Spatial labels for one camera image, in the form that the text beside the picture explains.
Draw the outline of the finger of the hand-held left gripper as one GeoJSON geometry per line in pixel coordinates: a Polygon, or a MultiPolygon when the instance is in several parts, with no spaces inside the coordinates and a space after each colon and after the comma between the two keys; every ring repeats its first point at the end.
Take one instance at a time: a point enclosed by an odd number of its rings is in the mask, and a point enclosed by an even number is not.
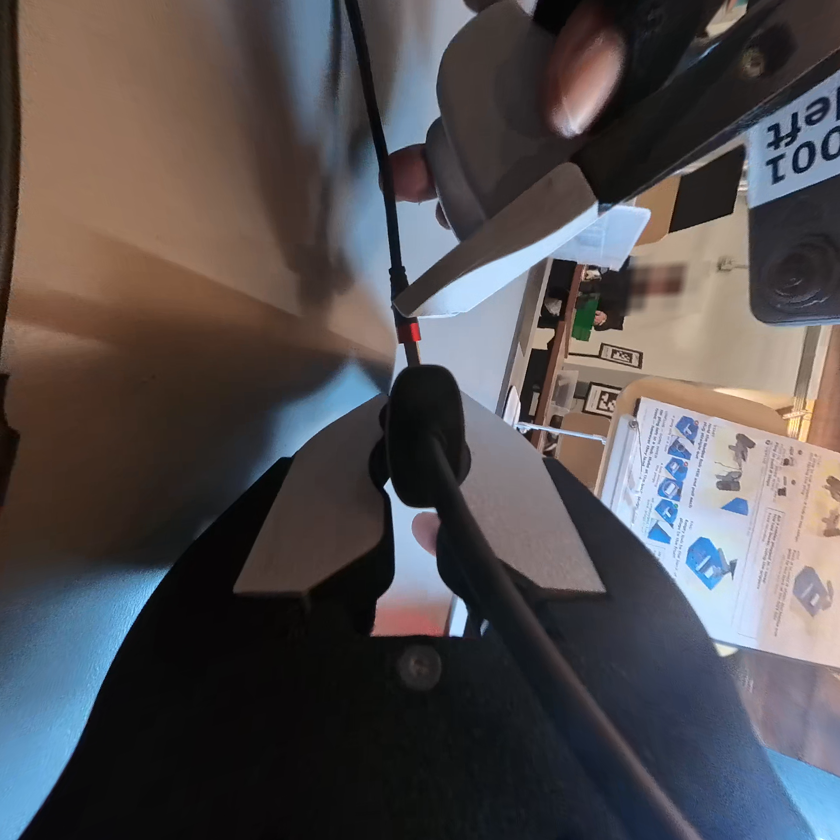
{"type": "Polygon", "coordinates": [[[418,319],[472,310],[595,223],[598,205],[581,169],[558,165],[401,292],[395,308],[418,319]]]}

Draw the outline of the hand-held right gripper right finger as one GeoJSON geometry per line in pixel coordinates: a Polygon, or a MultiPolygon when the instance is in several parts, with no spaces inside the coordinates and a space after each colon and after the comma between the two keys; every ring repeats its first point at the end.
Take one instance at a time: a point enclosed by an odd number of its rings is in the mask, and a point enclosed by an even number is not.
{"type": "Polygon", "coordinates": [[[498,415],[461,398],[470,466],[460,489],[498,559],[550,592],[604,594],[538,451],[498,415]]]}

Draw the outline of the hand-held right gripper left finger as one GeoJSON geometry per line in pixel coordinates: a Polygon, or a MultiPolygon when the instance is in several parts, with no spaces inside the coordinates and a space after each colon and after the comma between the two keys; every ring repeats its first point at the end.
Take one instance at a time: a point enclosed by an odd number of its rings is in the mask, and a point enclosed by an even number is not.
{"type": "Polygon", "coordinates": [[[383,437],[376,395],[313,435],[293,456],[233,592],[243,597],[309,595],[340,582],[377,601],[394,579],[390,501],[371,476],[383,437]]]}

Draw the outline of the clear plastic bin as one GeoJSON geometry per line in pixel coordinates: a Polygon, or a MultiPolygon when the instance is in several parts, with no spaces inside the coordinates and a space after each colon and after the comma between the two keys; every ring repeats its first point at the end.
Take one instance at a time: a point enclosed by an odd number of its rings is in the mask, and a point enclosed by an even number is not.
{"type": "Polygon", "coordinates": [[[644,206],[612,206],[589,227],[554,253],[556,259],[618,271],[637,244],[651,217],[644,206]]]}

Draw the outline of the grey usb hub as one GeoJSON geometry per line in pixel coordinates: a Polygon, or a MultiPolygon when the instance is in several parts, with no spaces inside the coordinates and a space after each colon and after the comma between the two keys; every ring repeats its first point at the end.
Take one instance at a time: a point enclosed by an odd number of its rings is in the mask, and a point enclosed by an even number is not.
{"type": "Polygon", "coordinates": [[[396,378],[385,411],[392,486],[410,508],[435,508],[441,487],[460,487],[471,467],[461,391],[449,369],[421,364],[396,378]]]}

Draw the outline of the person's left hand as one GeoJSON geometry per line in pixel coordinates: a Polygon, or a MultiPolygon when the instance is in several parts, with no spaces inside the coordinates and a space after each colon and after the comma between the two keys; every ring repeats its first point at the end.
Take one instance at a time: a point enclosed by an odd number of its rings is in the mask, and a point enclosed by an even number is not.
{"type": "Polygon", "coordinates": [[[396,200],[467,238],[569,160],[626,64],[606,2],[486,2],[444,50],[426,139],[389,156],[396,200]]]}

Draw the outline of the wooden work table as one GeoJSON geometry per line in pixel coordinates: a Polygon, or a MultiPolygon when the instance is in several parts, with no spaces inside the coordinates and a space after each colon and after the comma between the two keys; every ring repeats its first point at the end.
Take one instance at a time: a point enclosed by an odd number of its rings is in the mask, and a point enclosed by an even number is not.
{"type": "Polygon", "coordinates": [[[577,265],[572,276],[570,291],[566,299],[564,318],[559,320],[556,330],[554,331],[553,344],[549,353],[547,370],[542,378],[539,401],[537,410],[534,414],[534,419],[538,426],[549,425],[554,381],[557,374],[561,372],[564,360],[569,350],[577,299],[579,297],[580,286],[584,274],[585,266],[577,265]]]}

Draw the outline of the wooden document stand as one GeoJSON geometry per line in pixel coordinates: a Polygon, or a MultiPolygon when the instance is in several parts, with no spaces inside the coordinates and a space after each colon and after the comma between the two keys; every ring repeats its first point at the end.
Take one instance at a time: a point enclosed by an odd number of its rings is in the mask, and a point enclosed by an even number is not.
{"type": "Polygon", "coordinates": [[[655,244],[668,235],[681,180],[681,175],[667,177],[636,199],[636,207],[650,211],[650,218],[636,247],[655,244]]]}

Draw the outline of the instruction sheet on stand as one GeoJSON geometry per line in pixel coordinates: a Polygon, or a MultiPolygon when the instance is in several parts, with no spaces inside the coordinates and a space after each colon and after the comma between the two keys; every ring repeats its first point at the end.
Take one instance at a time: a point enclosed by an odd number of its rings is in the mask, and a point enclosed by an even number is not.
{"type": "Polygon", "coordinates": [[[646,377],[612,418],[520,421],[660,562],[713,641],[838,670],[838,452],[771,407],[646,377]]]}

